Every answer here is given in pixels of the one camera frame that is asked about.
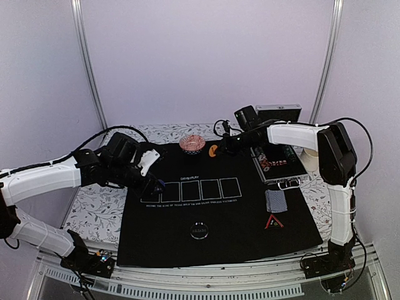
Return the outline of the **orange big blind button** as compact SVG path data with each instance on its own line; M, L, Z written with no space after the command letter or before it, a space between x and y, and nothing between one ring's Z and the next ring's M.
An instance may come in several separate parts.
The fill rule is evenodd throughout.
M216 144L213 144L210 148L209 148L209 156L211 158L215 158L216 157L216 150L218 149L218 146Z

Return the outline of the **blue playing card deck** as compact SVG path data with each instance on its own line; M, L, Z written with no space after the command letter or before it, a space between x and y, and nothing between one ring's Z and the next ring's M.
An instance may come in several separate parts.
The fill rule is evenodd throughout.
M288 210L285 193L282 190L267 190L266 209L270 213L284 213Z

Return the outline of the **clear dealer button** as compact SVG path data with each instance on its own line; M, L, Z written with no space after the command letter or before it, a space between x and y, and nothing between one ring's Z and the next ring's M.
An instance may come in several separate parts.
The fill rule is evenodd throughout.
M193 239L206 239L209 234L209 228L204 222L195 222L190 228L190 235Z

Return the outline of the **purple small blind button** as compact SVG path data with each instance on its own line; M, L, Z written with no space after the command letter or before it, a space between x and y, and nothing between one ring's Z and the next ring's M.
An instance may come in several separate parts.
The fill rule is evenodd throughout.
M165 183L162 180L158 179L156 184L156 191L159 193L163 193L164 190L165 190Z

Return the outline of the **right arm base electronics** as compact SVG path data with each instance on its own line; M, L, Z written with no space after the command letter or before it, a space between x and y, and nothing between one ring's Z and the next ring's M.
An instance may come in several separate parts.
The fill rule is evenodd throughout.
M322 288L330 294L342 293L349 286L349 282L354 275L354 267L356 266L352 254L339 259L335 254L318 256L311 252L306 253L300 259L299 264L306 279L331 275L331 277L322 279L320 282Z

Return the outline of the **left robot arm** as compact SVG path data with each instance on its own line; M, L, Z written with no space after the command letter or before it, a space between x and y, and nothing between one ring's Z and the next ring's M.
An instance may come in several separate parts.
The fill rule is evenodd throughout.
M79 147L53 161L1 171L1 239L26 241L69 259L79 271L88 271L93 258L78 233L39 221L19 209L17 203L92 184L133 188L140 198L151 198L164 190L164 184L150 171L161 156L158 145L116 132L97 150Z

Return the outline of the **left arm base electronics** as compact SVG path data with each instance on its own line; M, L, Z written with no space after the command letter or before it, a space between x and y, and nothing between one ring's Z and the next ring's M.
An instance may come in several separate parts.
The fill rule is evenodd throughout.
M80 235L70 229L74 249L61 259L61 267L70 269L79 274L89 274L101 278L110 279L114 270L115 260L112 253L100 249L95 254L90 254Z

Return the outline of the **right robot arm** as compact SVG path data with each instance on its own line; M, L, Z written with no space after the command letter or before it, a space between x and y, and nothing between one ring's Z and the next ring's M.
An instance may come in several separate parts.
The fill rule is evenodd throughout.
M236 154L242 149L265 144L283 144L316 151L319 174L327 184L331 200L332 230L328 254L302 261L301 267L316 274L335 273L353 266L352 249L356 242L354 186L357 156L344 125L311 125L282 120L262 121L252 106L235 112L241 133L222 135L217 154Z

